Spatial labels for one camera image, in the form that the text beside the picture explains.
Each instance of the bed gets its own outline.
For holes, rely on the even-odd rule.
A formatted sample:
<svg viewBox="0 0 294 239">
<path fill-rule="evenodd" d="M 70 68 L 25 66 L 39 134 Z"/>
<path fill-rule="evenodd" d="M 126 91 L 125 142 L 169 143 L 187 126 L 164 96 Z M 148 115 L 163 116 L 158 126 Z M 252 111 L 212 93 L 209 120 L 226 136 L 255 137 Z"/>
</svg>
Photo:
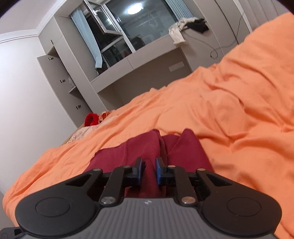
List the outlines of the bed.
<svg viewBox="0 0 294 239">
<path fill-rule="evenodd" d="M 279 238 L 294 238 L 294 16 L 257 28 L 219 64 L 151 89 L 113 111 L 85 137 L 47 150 L 6 192 L 25 196 L 82 173 L 95 153 L 154 128 L 191 129 L 216 173 L 264 192 L 282 207 Z"/>
</svg>

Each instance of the white logo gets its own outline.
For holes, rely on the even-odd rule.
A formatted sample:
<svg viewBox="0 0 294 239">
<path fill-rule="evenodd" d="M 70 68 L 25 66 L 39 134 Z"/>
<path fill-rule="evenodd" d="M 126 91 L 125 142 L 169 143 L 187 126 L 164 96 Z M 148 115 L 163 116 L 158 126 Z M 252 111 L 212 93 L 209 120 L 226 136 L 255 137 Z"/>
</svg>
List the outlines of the white logo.
<svg viewBox="0 0 294 239">
<path fill-rule="evenodd" d="M 146 200 L 144 203 L 145 203 L 146 205 L 149 205 L 149 204 L 152 203 L 152 201 L 151 201 L 151 200 Z"/>
</svg>

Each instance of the upholstered headboard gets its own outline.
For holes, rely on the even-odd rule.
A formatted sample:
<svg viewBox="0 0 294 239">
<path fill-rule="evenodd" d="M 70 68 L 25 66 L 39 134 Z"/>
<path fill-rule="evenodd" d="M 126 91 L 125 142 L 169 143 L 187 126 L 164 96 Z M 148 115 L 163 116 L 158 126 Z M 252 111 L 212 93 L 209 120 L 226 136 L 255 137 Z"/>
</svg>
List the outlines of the upholstered headboard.
<svg viewBox="0 0 294 239">
<path fill-rule="evenodd" d="M 234 2 L 242 6 L 252 30 L 288 12 L 277 0 L 234 0 Z"/>
</svg>

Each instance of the crown molding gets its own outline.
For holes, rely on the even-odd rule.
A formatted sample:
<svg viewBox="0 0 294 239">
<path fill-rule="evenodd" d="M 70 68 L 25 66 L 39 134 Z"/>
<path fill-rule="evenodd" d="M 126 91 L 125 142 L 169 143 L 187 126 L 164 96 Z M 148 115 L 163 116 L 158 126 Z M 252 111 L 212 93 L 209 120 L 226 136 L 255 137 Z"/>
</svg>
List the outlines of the crown molding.
<svg viewBox="0 0 294 239">
<path fill-rule="evenodd" d="M 37 26 L 36 29 L 30 30 L 20 30 L 20 31 L 12 31 L 0 34 L 0 44 L 5 42 L 10 42 L 23 38 L 30 38 L 39 36 L 41 31 L 44 29 L 46 24 L 50 21 L 53 15 L 57 12 L 57 10 L 66 2 L 67 0 L 57 0 L 53 6 L 49 9 L 49 11 L 42 18 L 41 22 Z"/>
</svg>

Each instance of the white garment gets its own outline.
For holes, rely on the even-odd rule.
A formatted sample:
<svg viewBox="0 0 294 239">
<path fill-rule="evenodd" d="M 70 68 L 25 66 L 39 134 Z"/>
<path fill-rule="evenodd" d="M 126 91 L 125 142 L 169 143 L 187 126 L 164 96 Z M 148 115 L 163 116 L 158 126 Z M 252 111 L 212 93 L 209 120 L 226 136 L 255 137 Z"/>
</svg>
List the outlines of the white garment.
<svg viewBox="0 0 294 239">
<path fill-rule="evenodd" d="M 191 17 L 191 18 L 182 18 L 175 24 L 171 25 L 168 29 L 168 33 L 171 36 L 171 38 L 174 41 L 175 45 L 181 45 L 181 44 L 188 44 L 188 42 L 183 38 L 181 31 L 185 30 L 187 27 L 185 25 L 188 22 L 194 22 L 195 20 L 198 20 L 197 17 Z"/>
</svg>

